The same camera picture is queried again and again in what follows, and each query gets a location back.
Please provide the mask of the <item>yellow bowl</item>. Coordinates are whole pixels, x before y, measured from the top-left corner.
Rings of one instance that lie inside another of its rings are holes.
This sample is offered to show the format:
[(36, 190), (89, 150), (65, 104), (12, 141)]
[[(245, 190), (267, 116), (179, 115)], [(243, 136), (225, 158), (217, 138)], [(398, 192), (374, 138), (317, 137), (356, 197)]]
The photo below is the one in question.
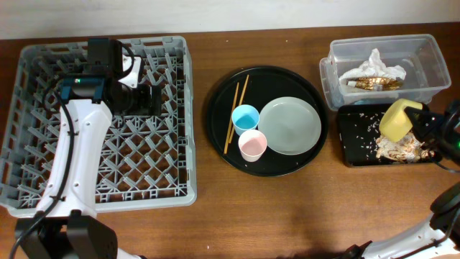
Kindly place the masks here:
[(407, 107), (421, 110), (423, 105), (408, 99), (398, 99), (390, 106), (380, 120), (379, 131), (391, 142), (400, 141), (413, 127), (409, 117), (405, 113), (405, 108)]

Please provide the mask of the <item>food scraps and rice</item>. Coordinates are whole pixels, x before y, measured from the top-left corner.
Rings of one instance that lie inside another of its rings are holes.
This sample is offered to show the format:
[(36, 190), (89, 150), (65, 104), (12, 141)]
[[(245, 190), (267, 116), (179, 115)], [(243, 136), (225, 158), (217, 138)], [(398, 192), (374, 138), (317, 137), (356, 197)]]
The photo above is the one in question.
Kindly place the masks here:
[(400, 141), (391, 142), (379, 131), (380, 120), (384, 113), (357, 115), (351, 134), (349, 151), (353, 161), (364, 162), (366, 165), (426, 163), (436, 158), (432, 150), (424, 150), (423, 143), (409, 131)]

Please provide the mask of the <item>gold snack wrapper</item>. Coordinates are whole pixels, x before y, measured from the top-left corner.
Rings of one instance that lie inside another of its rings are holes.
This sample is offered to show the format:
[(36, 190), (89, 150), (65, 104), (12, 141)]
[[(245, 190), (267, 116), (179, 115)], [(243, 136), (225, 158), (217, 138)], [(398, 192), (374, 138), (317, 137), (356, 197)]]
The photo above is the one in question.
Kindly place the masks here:
[(359, 77), (348, 79), (346, 85), (366, 91), (393, 91), (399, 89), (403, 83), (385, 77)]

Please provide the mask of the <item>white napkin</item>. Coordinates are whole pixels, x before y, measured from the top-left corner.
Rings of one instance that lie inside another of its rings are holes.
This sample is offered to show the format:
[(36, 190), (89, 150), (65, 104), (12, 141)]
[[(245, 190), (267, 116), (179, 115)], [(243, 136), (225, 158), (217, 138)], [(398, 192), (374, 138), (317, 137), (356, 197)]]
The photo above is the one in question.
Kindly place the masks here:
[(406, 71), (400, 65), (393, 67), (386, 66), (380, 58), (379, 50), (375, 48), (372, 50), (368, 60), (364, 61), (358, 68), (353, 68), (345, 72), (339, 77), (339, 80), (344, 81), (346, 79), (362, 77), (381, 77), (404, 80)]

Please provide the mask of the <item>light blue plastic cup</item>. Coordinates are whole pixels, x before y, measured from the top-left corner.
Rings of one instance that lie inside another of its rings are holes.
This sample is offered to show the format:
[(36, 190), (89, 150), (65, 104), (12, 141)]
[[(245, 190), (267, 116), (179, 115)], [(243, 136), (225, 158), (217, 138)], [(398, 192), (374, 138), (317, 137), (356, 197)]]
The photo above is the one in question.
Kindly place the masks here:
[(238, 135), (247, 130), (255, 130), (259, 123), (258, 110), (248, 104), (242, 104), (235, 108), (231, 114), (231, 120)]

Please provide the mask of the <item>pink plastic cup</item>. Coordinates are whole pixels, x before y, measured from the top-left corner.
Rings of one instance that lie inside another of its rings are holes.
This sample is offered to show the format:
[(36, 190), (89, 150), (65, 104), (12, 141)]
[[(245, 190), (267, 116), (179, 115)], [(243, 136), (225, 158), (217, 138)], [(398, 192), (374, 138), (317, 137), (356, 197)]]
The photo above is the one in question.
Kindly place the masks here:
[(243, 159), (247, 162), (255, 162), (261, 158), (267, 149), (267, 138), (256, 129), (250, 129), (239, 136), (238, 147)]

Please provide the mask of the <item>white round plate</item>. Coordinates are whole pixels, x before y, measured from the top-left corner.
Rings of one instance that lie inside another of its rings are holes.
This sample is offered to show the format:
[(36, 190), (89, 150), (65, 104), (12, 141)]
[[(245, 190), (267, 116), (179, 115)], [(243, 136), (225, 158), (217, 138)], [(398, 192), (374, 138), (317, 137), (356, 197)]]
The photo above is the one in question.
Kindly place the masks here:
[(258, 130), (267, 146), (282, 155), (299, 155), (311, 150), (319, 141), (321, 119), (308, 102), (284, 96), (270, 101), (259, 113)]

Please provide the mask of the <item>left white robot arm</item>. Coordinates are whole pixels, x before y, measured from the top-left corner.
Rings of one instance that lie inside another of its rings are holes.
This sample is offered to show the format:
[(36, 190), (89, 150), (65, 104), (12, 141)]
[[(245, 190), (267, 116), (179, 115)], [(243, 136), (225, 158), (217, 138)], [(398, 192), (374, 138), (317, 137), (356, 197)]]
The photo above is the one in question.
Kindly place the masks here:
[(158, 86), (141, 84), (142, 58), (109, 38), (88, 41), (87, 63), (48, 88), (60, 104), (60, 133), (43, 197), (18, 219), (14, 258), (130, 258), (115, 231), (97, 220), (95, 190), (101, 149), (113, 116), (161, 115)]

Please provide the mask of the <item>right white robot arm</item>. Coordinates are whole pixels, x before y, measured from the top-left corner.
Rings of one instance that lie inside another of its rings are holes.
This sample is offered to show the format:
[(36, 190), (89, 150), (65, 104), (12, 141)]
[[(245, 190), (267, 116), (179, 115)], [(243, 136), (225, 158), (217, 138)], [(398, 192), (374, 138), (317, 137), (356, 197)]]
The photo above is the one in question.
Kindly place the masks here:
[[(459, 101), (443, 114), (422, 103), (398, 99), (393, 104), (346, 105), (337, 122), (345, 163), (349, 166), (459, 162)], [(434, 258), (459, 253), (459, 185), (444, 191), (431, 215), (387, 240), (352, 245), (343, 258)]]

